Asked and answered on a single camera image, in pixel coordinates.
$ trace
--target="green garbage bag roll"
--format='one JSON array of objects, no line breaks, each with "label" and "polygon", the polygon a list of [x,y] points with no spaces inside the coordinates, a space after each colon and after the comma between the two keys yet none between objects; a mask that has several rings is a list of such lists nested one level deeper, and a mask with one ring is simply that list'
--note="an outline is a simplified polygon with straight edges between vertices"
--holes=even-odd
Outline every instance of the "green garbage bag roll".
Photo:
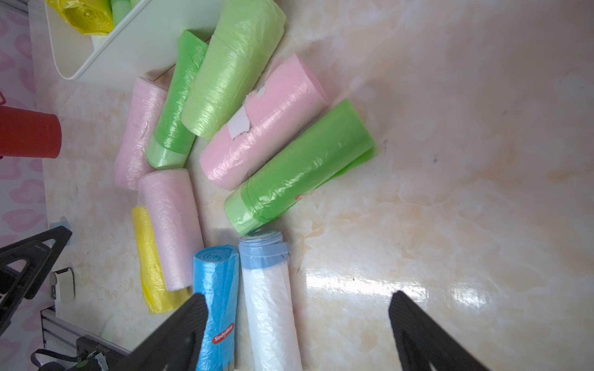
[{"label": "green garbage bag roll", "polygon": [[169,94],[146,152],[148,163],[159,170],[184,167],[196,139],[181,117],[207,49],[208,45],[188,30],[178,38],[178,60]]},{"label": "green garbage bag roll", "polygon": [[110,0],[112,6],[113,26],[117,26],[132,10],[130,0]]},{"label": "green garbage bag roll", "polygon": [[227,218],[240,234],[253,232],[374,153],[373,138],[345,99],[227,197]]},{"label": "green garbage bag roll", "polygon": [[273,0],[227,0],[192,84],[182,123],[210,140],[241,107],[283,36]]}]

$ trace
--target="white label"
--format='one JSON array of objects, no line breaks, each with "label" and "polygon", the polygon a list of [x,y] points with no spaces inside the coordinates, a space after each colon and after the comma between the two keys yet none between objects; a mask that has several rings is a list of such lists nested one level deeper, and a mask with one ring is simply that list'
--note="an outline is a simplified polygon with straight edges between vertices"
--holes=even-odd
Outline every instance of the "white label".
[{"label": "white label", "polygon": [[99,367],[101,367],[101,371],[109,371],[108,361],[103,353],[99,353],[94,358],[97,360]]},{"label": "white label", "polygon": [[239,134],[249,131],[249,119],[247,113],[245,113],[245,106],[241,106],[231,117],[227,123],[227,129],[231,139],[235,139]]}]

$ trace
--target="wall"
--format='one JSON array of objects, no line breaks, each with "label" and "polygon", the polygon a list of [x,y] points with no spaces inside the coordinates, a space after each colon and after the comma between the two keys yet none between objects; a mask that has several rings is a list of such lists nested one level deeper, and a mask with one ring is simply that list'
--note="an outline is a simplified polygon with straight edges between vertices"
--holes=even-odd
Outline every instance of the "wall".
[{"label": "wall", "polygon": [[[35,109],[29,21],[0,9],[0,91],[7,106]],[[46,230],[42,161],[0,160],[0,247]],[[23,300],[0,338],[0,369],[36,370],[29,355],[43,348],[39,311],[53,305],[48,281],[33,300]]]}]

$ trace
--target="white storage box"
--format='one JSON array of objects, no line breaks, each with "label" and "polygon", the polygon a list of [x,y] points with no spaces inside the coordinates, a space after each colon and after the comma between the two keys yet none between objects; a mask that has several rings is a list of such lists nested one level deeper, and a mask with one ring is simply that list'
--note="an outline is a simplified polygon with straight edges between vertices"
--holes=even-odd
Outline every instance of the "white storage box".
[{"label": "white storage box", "polygon": [[132,91],[136,76],[153,80],[175,64],[183,30],[212,35],[222,6],[223,0],[142,0],[93,50],[90,36],[46,4],[53,59],[67,80]]}]

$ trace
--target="yellow garbage bag roll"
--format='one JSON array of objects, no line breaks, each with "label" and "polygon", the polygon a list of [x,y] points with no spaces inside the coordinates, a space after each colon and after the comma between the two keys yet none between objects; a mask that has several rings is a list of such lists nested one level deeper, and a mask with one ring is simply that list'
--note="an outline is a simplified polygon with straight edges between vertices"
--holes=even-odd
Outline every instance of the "yellow garbage bag roll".
[{"label": "yellow garbage bag roll", "polygon": [[144,301],[148,311],[152,314],[161,314],[179,308],[189,299],[191,293],[187,288],[178,291],[165,289],[165,279],[149,212],[143,207],[133,208],[132,222],[140,258],[140,278],[143,283]]},{"label": "yellow garbage bag roll", "polygon": [[109,0],[46,0],[60,16],[80,33],[107,36],[113,30]]}]

